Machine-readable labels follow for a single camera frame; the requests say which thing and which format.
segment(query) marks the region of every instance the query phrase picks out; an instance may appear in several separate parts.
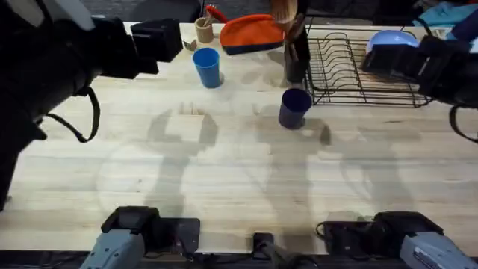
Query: blue bowl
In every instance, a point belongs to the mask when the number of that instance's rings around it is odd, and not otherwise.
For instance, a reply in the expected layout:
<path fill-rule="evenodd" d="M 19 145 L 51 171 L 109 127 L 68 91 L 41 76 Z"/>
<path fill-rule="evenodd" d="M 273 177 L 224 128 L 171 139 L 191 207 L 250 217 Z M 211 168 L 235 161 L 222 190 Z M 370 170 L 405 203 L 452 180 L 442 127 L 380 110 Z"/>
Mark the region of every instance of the blue bowl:
<path fill-rule="evenodd" d="M 401 45 L 407 44 L 417 48 L 420 42 L 411 34 L 398 30 L 384 30 L 380 31 L 370 39 L 367 44 L 367 54 L 372 51 L 375 45 Z"/>

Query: blue object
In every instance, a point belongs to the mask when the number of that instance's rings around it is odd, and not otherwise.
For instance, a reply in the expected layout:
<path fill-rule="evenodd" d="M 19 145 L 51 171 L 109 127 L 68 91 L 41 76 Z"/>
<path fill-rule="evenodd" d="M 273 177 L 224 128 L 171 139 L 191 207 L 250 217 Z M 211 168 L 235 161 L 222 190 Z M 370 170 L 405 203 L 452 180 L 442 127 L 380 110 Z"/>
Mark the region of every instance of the blue object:
<path fill-rule="evenodd" d="M 194 64 L 204 87 L 219 87 L 219 53 L 215 49 L 203 48 L 194 52 Z"/>
<path fill-rule="evenodd" d="M 420 18 L 430 27 L 453 27 L 470 16 L 476 9 L 478 9 L 478 4 L 455 6 L 449 2 L 442 2 L 421 14 Z M 413 21 L 413 24 L 422 26 L 417 21 Z"/>
<path fill-rule="evenodd" d="M 411 34 L 398 30 L 384 30 L 376 33 L 367 44 L 367 53 L 372 51 L 375 45 L 401 45 L 407 44 L 417 48 L 420 42 Z"/>
<path fill-rule="evenodd" d="M 312 106 L 311 96 L 300 89 L 289 89 L 282 95 L 279 123 L 287 129 L 300 129 L 304 115 Z"/>

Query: blue plastic cup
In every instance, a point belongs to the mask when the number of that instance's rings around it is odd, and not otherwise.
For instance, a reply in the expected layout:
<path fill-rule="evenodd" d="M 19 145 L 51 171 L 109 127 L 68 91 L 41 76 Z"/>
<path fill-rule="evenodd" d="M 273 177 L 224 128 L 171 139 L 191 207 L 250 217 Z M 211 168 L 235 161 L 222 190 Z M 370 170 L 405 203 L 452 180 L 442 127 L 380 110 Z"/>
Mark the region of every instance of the blue plastic cup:
<path fill-rule="evenodd" d="M 203 48 L 194 52 L 194 64 L 204 87 L 219 87 L 219 53 L 215 49 Z"/>

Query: wire dish rack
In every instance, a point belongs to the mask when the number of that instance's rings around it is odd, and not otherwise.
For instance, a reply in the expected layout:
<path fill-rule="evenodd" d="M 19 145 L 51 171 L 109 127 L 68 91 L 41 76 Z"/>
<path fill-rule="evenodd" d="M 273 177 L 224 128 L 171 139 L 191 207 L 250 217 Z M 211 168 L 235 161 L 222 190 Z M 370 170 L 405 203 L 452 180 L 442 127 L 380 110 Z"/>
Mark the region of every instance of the wire dish rack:
<path fill-rule="evenodd" d="M 319 37 L 311 37 L 311 31 Z M 430 98 L 418 93 L 419 86 L 416 84 L 393 81 L 361 71 L 368 40 L 378 31 L 337 28 L 331 33 L 330 28 L 310 24 L 308 47 L 311 60 L 304 84 L 312 95 L 314 105 L 329 103 L 419 108 L 431 102 Z"/>

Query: black container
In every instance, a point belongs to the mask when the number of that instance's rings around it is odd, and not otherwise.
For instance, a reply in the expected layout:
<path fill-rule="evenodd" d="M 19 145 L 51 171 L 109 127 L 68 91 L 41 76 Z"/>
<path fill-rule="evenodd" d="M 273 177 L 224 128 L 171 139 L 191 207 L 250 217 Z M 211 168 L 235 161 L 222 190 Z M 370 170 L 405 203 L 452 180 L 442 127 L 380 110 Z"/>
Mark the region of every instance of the black container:
<path fill-rule="evenodd" d="M 287 129 L 300 129 L 304 115 L 312 106 L 311 96 L 300 89 L 289 89 L 282 95 L 279 123 Z"/>
<path fill-rule="evenodd" d="M 170 63 L 182 50 L 177 19 L 143 22 L 131 27 L 137 52 L 141 57 Z"/>
<path fill-rule="evenodd" d="M 305 71 L 308 68 L 308 63 L 311 60 L 310 51 L 308 49 L 307 31 L 304 30 L 299 37 L 293 42 L 296 50 L 297 58 L 294 59 L 290 44 L 285 44 L 285 72 L 287 80 L 290 83 L 301 83 L 305 77 Z"/>

